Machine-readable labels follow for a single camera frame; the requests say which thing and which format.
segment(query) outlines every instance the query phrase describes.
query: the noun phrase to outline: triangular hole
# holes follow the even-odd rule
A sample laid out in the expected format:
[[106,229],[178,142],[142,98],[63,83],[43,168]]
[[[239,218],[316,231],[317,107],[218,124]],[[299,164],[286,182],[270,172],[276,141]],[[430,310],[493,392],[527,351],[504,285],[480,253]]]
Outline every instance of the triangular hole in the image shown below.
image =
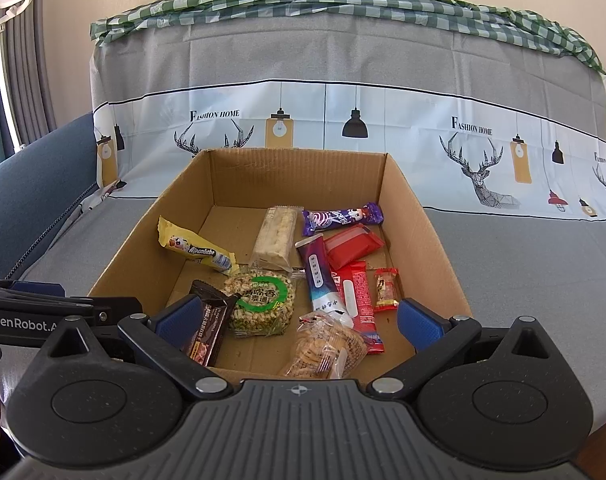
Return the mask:
[[515,355],[536,357],[538,359],[547,359],[549,357],[536,332],[529,328],[522,330],[519,341],[514,345],[512,353]]
[[70,355],[87,354],[89,348],[83,340],[81,333],[75,328],[68,328],[52,348],[50,357],[67,357]]

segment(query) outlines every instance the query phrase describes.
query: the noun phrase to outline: blue and purple tube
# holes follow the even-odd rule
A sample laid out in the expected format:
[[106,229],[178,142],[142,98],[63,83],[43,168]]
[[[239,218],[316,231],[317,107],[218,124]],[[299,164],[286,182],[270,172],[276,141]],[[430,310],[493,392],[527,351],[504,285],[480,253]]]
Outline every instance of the blue and purple tube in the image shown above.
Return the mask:
[[305,238],[297,242],[295,247],[305,265],[312,310],[323,310],[352,328],[352,318],[346,313],[345,305],[332,278],[330,264],[325,254],[323,235]]
[[339,209],[336,211],[303,211],[305,220],[303,235],[334,229],[349,224],[380,224],[383,221],[381,208],[374,202],[368,202],[358,209]]

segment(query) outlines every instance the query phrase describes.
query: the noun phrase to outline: green checkered cloth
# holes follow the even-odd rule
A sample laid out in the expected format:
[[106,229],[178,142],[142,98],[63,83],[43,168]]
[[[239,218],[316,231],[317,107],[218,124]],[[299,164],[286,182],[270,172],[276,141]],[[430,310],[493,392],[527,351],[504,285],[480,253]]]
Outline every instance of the green checkered cloth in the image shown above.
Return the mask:
[[322,11],[416,23],[556,56],[575,56],[606,74],[592,47],[571,28],[546,20],[531,10],[475,6],[460,0],[158,0],[93,23],[90,35],[101,45],[144,28]]

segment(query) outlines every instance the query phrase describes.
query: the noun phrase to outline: metal screw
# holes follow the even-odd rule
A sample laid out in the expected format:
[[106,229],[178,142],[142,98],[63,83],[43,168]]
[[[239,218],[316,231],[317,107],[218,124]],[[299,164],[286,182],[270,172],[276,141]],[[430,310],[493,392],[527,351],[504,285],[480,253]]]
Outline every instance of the metal screw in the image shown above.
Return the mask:
[[203,377],[195,386],[202,394],[217,394],[227,388],[227,381],[220,377]]
[[403,383],[394,377],[380,377],[372,383],[378,394],[395,394],[403,389]]

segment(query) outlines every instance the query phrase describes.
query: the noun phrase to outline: small red candy wrapper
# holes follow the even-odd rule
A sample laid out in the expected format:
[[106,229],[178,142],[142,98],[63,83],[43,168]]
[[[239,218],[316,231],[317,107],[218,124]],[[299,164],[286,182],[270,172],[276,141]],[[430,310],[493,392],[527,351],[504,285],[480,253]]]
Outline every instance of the small red candy wrapper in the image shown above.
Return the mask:
[[368,354],[382,354],[385,348],[374,322],[365,262],[354,262],[332,272],[332,276],[345,303],[347,314],[354,322],[353,328],[365,337]]
[[382,248],[385,242],[365,225],[356,224],[324,240],[330,267],[340,269]]
[[377,303],[374,312],[398,308],[397,269],[377,269]]

